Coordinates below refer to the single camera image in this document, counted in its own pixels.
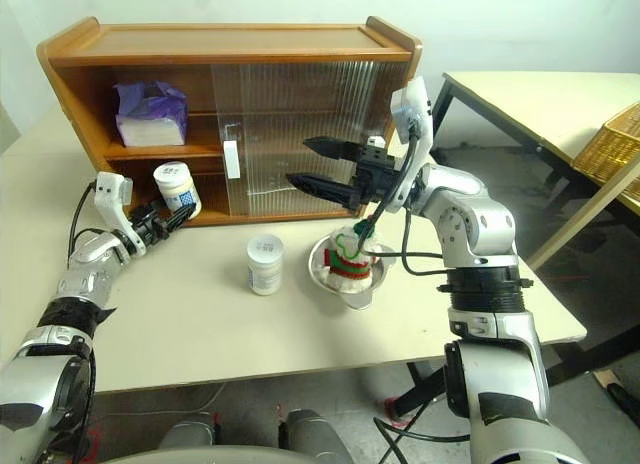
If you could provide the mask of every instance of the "beige table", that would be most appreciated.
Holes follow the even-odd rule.
[[[453,97],[476,110],[523,146],[572,180],[573,159],[615,114],[640,100],[640,74],[590,72],[452,72],[445,73],[434,106],[437,128]],[[640,215],[640,202],[620,192],[640,173],[630,163],[531,256],[538,269],[612,200]]]
[[[38,320],[65,265],[72,213],[94,171],[58,109],[2,157],[2,361]],[[402,215],[379,231],[399,248]],[[173,386],[440,356],[454,336],[442,276],[393,268],[364,311],[317,288],[306,271],[313,242],[348,220],[182,229],[134,261],[115,282],[117,311],[97,330],[97,391]],[[100,225],[86,206],[80,226]],[[262,232],[286,248],[285,280],[260,297],[246,285],[247,240]],[[439,249],[416,219],[410,247]],[[439,262],[428,262],[435,269]],[[522,265],[524,277],[535,279]],[[525,291],[543,342],[579,339],[584,327],[537,279]]]

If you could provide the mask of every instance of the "wicker basket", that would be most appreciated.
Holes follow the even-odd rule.
[[[571,163],[574,169],[600,182],[608,181],[640,151],[640,101],[609,119]],[[640,178],[625,189],[640,199]]]

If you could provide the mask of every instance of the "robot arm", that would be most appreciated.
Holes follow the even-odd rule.
[[[318,137],[305,145],[356,163],[351,185],[308,174],[289,181],[352,211],[381,202],[435,226],[447,267],[447,284],[438,289],[451,295],[449,325],[461,338],[445,348],[447,397],[452,411],[470,420],[474,464],[587,463],[547,421],[540,344],[522,298],[532,283],[519,275],[512,214],[473,175],[427,162],[433,131],[422,78],[393,94],[391,112],[401,142],[409,143],[408,166],[380,148]]]
[[[127,220],[122,206],[130,193],[130,180],[98,174],[95,204],[113,229],[70,256],[37,326],[0,371],[2,462],[37,462],[52,444],[71,450],[78,446],[95,379],[92,339],[112,312],[106,309],[111,286],[132,256],[168,238],[193,211],[193,206],[185,206],[165,221],[145,206]]]

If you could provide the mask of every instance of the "metal bowl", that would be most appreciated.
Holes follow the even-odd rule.
[[[329,268],[324,265],[324,251],[328,249],[329,239],[331,236],[324,236],[311,249],[307,268],[313,282],[322,289],[336,294],[352,309],[365,309],[371,305],[373,300],[373,291],[375,291],[387,276],[389,268],[395,263],[395,257],[382,257],[378,259],[372,266],[372,283],[371,286],[360,292],[340,292],[326,284]],[[382,252],[394,252],[390,247],[381,244]]]

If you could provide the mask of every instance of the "white bottle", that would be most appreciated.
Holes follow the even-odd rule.
[[[282,241],[273,234],[256,236],[247,244],[249,287],[256,294],[268,296],[282,284]]]
[[[195,202],[196,209],[189,216],[189,219],[193,219],[200,213],[202,202],[200,202],[200,196],[198,196],[198,191],[193,184],[189,168],[184,162],[165,162],[153,171],[153,178],[171,212]]]

